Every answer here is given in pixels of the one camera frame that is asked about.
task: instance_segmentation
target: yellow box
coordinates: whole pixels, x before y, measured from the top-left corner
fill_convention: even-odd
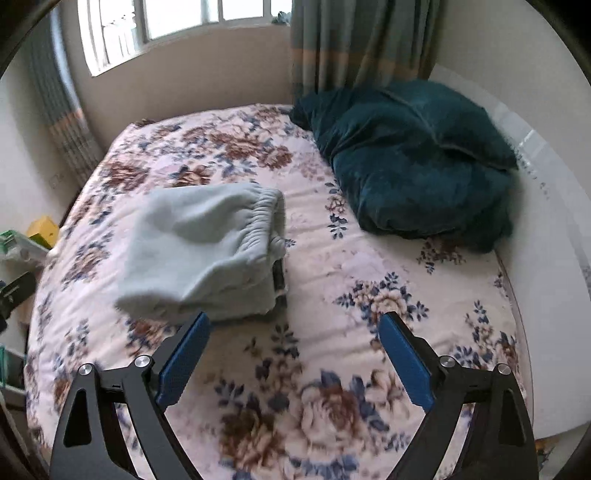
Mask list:
[[[27,236],[42,247],[52,249],[57,242],[60,229],[47,216],[35,220],[27,230]]]

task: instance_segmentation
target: striped curtain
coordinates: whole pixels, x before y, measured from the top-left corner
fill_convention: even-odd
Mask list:
[[[31,31],[23,48],[28,50],[31,77],[53,140],[82,187],[104,152],[88,127],[76,95],[61,34],[59,7]]]
[[[428,76],[439,9],[440,0],[294,0],[295,97]]]

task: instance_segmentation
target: wrinkled bedsheet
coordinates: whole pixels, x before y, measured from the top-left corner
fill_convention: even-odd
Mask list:
[[[362,232],[311,133],[287,108],[252,105],[130,125],[74,205],[35,300],[27,414],[48,458],[70,382],[85,362],[128,365],[174,328],[113,307],[129,232],[157,187],[255,181],[285,194],[288,307],[216,328],[166,416],[204,479],[384,479],[423,411],[376,337],[395,310],[438,354],[517,369],[515,321],[494,254]],[[152,478],[117,408],[138,474]],[[453,469],[465,406],[437,478]]]

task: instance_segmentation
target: metal screw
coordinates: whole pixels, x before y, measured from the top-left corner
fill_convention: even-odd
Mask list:
[[[84,364],[78,369],[80,375],[88,375],[92,372],[92,364]]]
[[[507,364],[498,364],[496,369],[501,375],[511,375],[511,367]]]
[[[451,368],[456,364],[456,359],[449,355],[439,357],[439,363],[446,368]]]
[[[135,359],[134,365],[136,367],[143,368],[150,364],[152,359],[148,355],[140,355],[138,358]]]

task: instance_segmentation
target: windowsill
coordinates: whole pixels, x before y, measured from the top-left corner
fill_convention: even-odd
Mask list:
[[[196,27],[190,27],[185,30],[180,30],[178,32],[171,33],[169,35],[164,35],[162,37],[154,38],[153,40],[149,40],[145,43],[139,51],[137,51],[134,55],[127,57],[125,60],[120,61],[119,63],[114,63],[109,65],[108,67],[103,68],[99,73],[93,74],[90,73],[91,77],[99,77],[114,68],[117,68],[119,65],[127,63],[130,60],[133,60],[137,57],[142,56],[145,53],[148,53],[150,50],[154,48],[158,48],[162,45],[167,45],[169,43],[174,43],[179,40],[184,40],[186,38],[195,37],[197,35],[202,35],[206,33],[210,33],[216,30],[235,30],[237,28],[261,28],[261,27],[289,27],[287,24],[274,24],[269,22],[268,18],[240,18],[238,20],[225,20],[222,22],[215,22],[210,23],[207,25],[198,25]]]

